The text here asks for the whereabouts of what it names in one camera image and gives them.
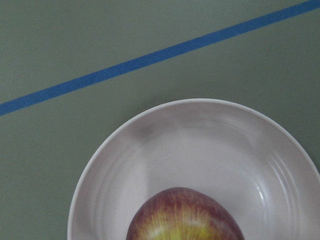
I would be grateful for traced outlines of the red apple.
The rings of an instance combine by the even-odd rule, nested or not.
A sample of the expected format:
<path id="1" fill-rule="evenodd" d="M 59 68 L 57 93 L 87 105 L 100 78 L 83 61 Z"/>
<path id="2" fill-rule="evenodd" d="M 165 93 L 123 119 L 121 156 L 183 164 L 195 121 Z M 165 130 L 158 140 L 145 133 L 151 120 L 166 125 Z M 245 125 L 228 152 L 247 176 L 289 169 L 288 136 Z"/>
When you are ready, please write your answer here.
<path id="1" fill-rule="evenodd" d="M 148 199 L 134 215 L 128 240 L 242 240 L 231 214 L 213 198 L 174 187 Z"/>

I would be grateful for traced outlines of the pink plate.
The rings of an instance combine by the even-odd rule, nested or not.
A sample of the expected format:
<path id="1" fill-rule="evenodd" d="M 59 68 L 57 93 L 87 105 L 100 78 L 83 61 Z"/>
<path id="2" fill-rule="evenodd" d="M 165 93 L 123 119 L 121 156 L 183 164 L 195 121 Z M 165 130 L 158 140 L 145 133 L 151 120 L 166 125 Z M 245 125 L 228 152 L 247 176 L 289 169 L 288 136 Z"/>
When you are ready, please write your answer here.
<path id="1" fill-rule="evenodd" d="M 70 240 L 124 240 L 142 204 L 172 187 L 224 206 L 247 240 L 317 240 L 320 175 L 284 128 L 248 107 L 185 99 L 127 121 L 76 186 Z"/>

